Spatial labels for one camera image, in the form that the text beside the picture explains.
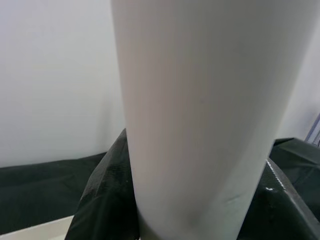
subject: black fabric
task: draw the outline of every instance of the black fabric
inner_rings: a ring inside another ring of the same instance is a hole
[[[135,240],[139,238],[126,131],[88,180],[66,240]]]
[[[320,221],[320,149],[296,138],[279,139],[270,158]]]
[[[318,240],[320,224],[289,179],[268,160],[238,240]]]
[[[104,155],[0,168],[0,235],[73,215]]]
[[[93,171],[66,240],[138,238],[130,159],[123,132]],[[267,161],[237,239],[320,239],[319,222],[272,160]]]

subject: white cylinder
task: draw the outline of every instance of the white cylinder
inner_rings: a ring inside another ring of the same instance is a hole
[[[113,0],[142,240],[235,240],[318,0]]]

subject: white pipe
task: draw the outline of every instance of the white pipe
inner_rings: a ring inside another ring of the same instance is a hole
[[[112,1],[142,240],[237,238],[318,3]]]

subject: gray wall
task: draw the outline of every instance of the gray wall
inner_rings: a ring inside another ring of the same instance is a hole
[[[304,140],[320,113],[320,21],[305,55],[277,137]]]
[[[0,167],[109,149],[125,122],[108,0],[0,1]]]

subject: black plastic sheet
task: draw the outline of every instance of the black plastic sheet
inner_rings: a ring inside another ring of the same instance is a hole
[[[0,168],[0,235],[75,214],[104,155]]]

